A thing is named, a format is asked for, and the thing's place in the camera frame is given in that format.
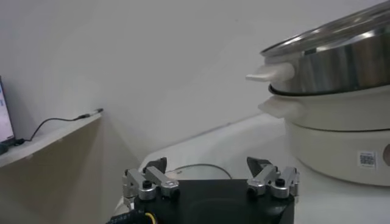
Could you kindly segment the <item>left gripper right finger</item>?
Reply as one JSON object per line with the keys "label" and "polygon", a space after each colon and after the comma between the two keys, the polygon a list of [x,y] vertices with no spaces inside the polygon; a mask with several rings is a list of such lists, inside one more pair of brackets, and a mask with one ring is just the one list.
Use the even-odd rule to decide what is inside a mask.
{"label": "left gripper right finger", "polygon": [[269,160],[247,157],[247,165],[252,178],[247,180],[247,194],[258,198],[265,194],[277,199],[286,199],[299,195],[299,175],[295,167],[280,170]]}

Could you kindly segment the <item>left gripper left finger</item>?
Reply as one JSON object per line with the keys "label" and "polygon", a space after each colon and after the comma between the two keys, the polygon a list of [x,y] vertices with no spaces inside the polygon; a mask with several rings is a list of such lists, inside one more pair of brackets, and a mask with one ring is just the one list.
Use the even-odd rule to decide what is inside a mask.
{"label": "left gripper left finger", "polygon": [[122,193],[124,201],[138,197],[142,201],[151,201],[159,193],[163,198],[178,199],[180,184],[177,180],[165,175],[167,158],[151,161],[142,171],[127,169],[122,176]]}

